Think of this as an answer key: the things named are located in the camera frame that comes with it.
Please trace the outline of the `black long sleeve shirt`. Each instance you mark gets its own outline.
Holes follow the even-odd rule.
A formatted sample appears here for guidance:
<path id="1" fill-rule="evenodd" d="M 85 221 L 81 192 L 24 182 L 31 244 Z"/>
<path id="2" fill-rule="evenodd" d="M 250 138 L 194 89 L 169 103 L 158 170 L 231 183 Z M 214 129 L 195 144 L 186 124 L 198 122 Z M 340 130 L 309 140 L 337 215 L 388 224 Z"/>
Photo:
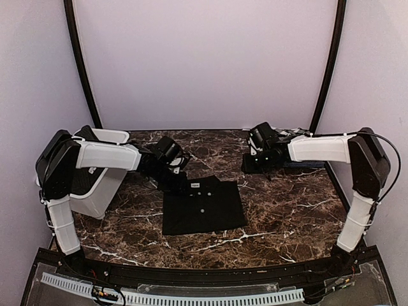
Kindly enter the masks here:
<path id="1" fill-rule="evenodd" d="M 241 228 L 247 225 L 238 184 L 216 176 L 188 181 L 184 193 L 163 197 L 163 235 L 188 235 Z"/>

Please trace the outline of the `blue checked shirt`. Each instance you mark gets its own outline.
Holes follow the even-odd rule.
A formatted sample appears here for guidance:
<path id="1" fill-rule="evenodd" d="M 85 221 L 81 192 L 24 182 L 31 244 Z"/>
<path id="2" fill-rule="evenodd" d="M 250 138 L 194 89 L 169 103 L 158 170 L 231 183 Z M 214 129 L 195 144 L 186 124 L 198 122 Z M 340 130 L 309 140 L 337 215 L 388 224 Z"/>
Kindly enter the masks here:
<path id="1" fill-rule="evenodd" d="M 323 161 L 284 162 L 283 168 L 324 168 Z"/>

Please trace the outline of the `black white plaid shirt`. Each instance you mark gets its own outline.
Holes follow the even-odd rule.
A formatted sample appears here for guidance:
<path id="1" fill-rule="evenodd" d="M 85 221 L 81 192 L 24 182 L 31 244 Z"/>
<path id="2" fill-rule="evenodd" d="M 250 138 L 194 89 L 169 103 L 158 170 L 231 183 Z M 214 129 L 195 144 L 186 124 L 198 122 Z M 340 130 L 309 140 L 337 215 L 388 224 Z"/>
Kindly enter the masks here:
<path id="1" fill-rule="evenodd" d="M 280 129 L 274 127 L 273 130 L 280 135 L 280 137 L 289 137 L 289 136 L 300 136 L 300 135 L 309 135 L 310 132 L 306 129 L 296 128 L 296 129 Z"/>

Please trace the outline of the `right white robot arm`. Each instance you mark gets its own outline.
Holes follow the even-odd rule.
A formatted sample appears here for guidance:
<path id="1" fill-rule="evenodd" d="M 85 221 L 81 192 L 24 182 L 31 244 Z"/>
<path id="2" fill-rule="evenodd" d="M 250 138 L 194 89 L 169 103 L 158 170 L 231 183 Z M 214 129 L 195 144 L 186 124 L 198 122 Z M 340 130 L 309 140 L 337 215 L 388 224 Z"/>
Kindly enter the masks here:
<path id="1" fill-rule="evenodd" d="M 342 164 L 349 169 L 349 208 L 338 235 L 337 252 L 325 263 L 338 277 L 349 268 L 352 253 L 371 227 L 375 211 L 394 188 L 402 170 L 395 144 L 369 127 L 345 133 L 315 134 L 302 128 L 281 129 L 262 122 L 247 129 L 249 151 L 243 155 L 244 173 L 263 173 L 301 164 Z"/>

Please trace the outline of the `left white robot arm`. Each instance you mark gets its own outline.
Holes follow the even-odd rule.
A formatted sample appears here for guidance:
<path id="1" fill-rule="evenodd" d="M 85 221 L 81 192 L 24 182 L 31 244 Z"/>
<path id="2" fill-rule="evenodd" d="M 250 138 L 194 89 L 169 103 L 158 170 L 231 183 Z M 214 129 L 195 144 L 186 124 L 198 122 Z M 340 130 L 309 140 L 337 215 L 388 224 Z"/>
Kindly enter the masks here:
<path id="1" fill-rule="evenodd" d="M 168 136 L 149 147 L 130 140 L 125 131 L 83 126 L 75 134 L 60 129 L 38 158 L 35 170 L 48 226 L 63 254 L 64 266 L 76 278 L 90 272 L 79 254 L 73 213 L 102 219 L 127 173 L 155 180 L 159 189 L 176 194 L 188 189 L 184 167 L 190 155 Z"/>

